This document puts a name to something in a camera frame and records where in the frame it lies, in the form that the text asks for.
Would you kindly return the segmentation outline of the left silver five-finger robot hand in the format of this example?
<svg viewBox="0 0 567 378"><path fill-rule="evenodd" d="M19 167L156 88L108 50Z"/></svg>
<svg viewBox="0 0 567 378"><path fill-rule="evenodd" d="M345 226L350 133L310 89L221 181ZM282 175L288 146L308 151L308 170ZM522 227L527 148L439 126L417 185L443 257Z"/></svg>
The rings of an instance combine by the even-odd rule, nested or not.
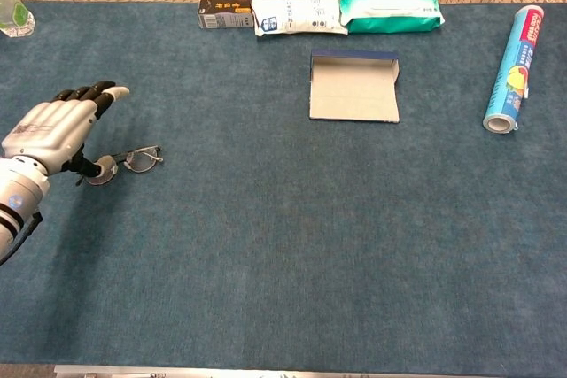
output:
<svg viewBox="0 0 567 378"><path fill-rule="evenodd" d="M92 127L129 88L113 81L60 91L49 102L33 107L1 142L7 158L29 158L48 176L72 171L98 177L103 167L83 156Z"/></svg>

